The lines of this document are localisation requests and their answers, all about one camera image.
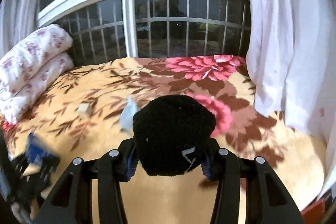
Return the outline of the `blue white milk carton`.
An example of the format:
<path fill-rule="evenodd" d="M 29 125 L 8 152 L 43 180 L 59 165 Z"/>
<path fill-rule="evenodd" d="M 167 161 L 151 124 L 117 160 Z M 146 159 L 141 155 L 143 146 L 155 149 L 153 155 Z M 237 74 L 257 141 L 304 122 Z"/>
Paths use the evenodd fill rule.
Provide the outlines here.
<path fill-rule="evenodd" d="M 38 167 L 46 165 L 51 168 L 51 172 L 56 172 L 60 163 L 59 155 L 34 132 L 30 132 L 27 137 L 25 155 L 30 164 Z"/>

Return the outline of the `black sock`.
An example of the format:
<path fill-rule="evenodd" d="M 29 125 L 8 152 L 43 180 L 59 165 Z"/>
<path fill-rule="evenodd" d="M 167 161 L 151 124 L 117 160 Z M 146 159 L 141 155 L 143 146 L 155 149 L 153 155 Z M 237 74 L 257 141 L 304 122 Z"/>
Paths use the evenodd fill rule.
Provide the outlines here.
<path fill-rule="evenodd" d="M 149 176 L 178 176 L 198 167 L 215 116 L 187 95 L 161 96 L 133 117 L 139 160 Z"/>

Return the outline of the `grey rabbit figurine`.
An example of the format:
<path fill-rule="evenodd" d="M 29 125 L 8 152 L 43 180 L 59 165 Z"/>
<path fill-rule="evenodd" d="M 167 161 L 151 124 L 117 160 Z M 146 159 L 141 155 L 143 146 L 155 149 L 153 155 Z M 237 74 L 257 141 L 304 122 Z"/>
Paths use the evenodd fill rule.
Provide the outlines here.
<path fill-rule="evenodd" d="M 133 136 L 133 116 L 140 110 L 140 107 L 131 97 L 127 98 L 125 108 L 120 114 L 120 128 L 121 131 L 127 133 L 129 136 Z"/>

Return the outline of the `small beige box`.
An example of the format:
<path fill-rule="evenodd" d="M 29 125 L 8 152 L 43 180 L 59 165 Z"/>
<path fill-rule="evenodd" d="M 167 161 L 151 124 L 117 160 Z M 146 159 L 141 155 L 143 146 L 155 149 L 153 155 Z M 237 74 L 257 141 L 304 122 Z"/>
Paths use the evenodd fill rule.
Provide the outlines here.
<path fill-rule="evenodd" d="M 93 107 L 88 102 L 82 102 L 76 109 L 78 116 L 81 119 L 89 119 L 93 113 Z"/>

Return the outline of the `folded floral quilt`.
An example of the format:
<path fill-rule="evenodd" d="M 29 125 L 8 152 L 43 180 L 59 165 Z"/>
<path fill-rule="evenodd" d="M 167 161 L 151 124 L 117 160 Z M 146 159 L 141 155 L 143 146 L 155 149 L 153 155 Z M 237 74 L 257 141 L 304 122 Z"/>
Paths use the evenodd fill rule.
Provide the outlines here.
<path fill-rule="evenodd" d="M 1 114 L 16 124 L 47 88 L 74 63 L 73 39 L 58 24 L 40 28 L 1 58 Z"/>

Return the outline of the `white right curtain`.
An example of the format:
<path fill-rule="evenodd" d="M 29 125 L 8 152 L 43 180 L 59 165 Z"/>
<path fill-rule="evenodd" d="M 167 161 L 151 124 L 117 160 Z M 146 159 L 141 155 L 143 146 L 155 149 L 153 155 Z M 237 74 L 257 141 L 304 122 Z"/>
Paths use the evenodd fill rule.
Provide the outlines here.
<path fill-rule="evenodd" d="M 255 110 L 327 144 L 322 192 L 335 190 L 335 0 L 250 0 L 247 68 Z"/>

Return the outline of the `white curtain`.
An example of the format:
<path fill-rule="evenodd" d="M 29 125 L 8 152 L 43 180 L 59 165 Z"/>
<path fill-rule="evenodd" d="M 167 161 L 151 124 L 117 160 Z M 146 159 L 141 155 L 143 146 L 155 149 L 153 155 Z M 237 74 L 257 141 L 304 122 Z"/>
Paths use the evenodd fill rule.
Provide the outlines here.
<path fill-rule="evenodd" d="M 38 0 L 1 1 L 1 56 L 37 29 Z"/>
<path fill-rule="evenodd" d="M 250 0 L 247 68 L 255 110 L 327 144 L 322 192 L 335 190 L 335 0 Z"/>

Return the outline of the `white barred window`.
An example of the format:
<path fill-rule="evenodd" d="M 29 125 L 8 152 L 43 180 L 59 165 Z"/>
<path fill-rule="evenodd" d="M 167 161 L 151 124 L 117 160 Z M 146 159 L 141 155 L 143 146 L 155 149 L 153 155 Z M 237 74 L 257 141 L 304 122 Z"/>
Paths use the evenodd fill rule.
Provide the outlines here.
<path fill-rule="evenodd" d="M 57 23 L 73 37 L 77 66 L 124 57 L 228 54 L 244 57 L 249 0 L 40 0 L 38 25 Z"/>

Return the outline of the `white left curtain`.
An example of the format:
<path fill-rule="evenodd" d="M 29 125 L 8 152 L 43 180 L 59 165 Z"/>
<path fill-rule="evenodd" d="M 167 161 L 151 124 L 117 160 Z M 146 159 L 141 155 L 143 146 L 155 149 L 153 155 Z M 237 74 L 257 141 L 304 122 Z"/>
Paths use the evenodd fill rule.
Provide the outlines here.
<path fill-rule="evenodd" d="M 1 56 L 37 29 L 38 0 L 1 1 Z"/>

